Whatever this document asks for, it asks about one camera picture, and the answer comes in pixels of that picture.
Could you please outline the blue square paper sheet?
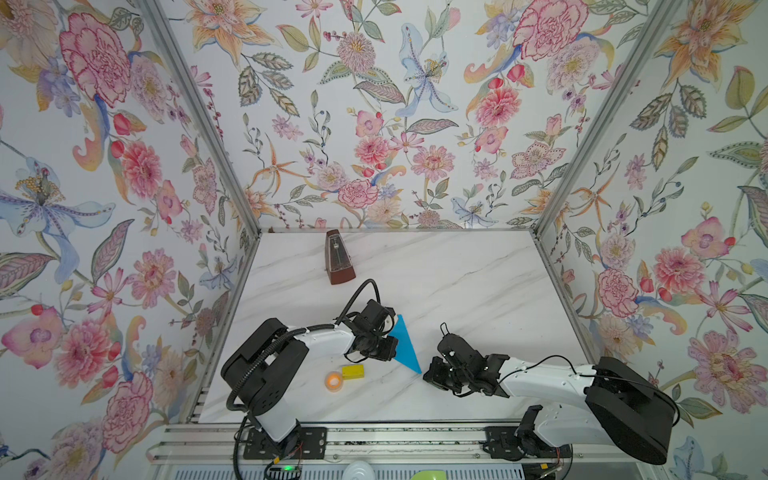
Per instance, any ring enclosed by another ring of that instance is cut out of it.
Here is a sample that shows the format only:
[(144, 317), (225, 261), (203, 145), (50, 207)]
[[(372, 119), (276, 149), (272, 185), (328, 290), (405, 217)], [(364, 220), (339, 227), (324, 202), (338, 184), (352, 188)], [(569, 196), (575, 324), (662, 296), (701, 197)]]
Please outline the blue square paper sheet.
[(402, 315), (398, 314), (396, 316), (394, 326), (388, 333), (388, 337), (397, 340), (394, 360), (414, 373), (421, 375), (422, 369)]

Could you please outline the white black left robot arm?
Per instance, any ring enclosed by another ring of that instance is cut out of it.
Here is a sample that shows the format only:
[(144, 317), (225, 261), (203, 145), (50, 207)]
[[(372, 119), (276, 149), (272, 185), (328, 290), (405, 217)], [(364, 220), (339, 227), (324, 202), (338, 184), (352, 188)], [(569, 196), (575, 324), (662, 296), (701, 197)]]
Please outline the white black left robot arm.
[(294, 439), (299, 421), (283, 397), (301, 367), (352, 354), (390, 361), (398, 345), (390, 335), (396, 323), (395, 310), (376, 300), (331, 323), (289, 327), (276, 318), (266, 320), (221, 368), (230, 387), (226, 409), (242, 413), (274, 444)]

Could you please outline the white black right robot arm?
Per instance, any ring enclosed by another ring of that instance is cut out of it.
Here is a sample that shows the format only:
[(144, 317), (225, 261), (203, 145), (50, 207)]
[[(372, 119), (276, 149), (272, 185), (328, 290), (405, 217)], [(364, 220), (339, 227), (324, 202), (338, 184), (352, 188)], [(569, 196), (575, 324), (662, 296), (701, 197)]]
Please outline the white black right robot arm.
[(642, 463), (667, 461), (679, 408), (669, 395), (621, 361), (575, 366), (555, 354), (531, 363), (483, 355), (446, 333), (423, 379), (457, 398), (474, 394), (529, 398), (513, 427), (489, 427), (483, 449), (495, 459), (566, 459), (577, 445), (613, 445)]

